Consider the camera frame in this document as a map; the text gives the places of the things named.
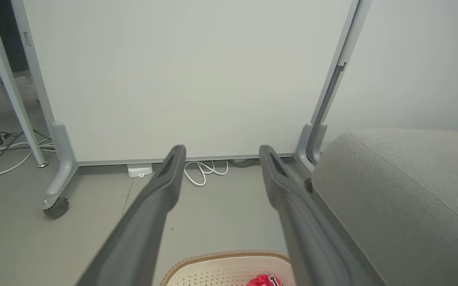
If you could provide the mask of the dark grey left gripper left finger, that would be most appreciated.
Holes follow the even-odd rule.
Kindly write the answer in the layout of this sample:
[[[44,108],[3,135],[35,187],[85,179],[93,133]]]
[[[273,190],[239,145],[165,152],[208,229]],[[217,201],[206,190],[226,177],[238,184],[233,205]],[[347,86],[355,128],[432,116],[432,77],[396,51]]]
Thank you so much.
[[[175,145],[91,261],[79,286],[150,286],[167,214],[179,199],[186,147]]]

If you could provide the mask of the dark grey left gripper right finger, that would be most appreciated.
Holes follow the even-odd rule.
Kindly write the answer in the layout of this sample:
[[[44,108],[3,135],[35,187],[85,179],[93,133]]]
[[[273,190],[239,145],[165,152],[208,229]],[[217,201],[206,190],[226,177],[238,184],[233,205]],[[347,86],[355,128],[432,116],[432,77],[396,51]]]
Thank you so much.
[[[373,286],[363,262],[338,235],[269,145],[259,148],[267,197],[278,212],[299,286]]]

